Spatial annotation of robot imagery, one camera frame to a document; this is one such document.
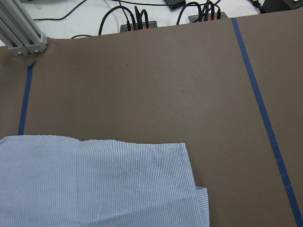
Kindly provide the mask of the light blue striped shirt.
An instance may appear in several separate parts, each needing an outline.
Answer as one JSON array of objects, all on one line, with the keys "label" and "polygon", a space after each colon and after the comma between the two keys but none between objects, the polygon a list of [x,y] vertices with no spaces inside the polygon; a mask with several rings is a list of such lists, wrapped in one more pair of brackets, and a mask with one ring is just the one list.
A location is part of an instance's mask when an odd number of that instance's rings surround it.
[{"label": "light blue striped shirt", "polygon": [[184,143],[0,141],[3,227],[207,227],[209,216]]}]

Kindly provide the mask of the aluminium frame post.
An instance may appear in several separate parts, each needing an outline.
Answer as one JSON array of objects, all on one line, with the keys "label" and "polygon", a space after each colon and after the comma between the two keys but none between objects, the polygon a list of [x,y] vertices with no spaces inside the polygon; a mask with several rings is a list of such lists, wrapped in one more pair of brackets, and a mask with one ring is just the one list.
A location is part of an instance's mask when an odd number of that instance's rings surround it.
[{"label": "aluminium frame post", "polygon": [[18,0],[0,2],[0,40],[15,56],[43,53],[47,36]]}]

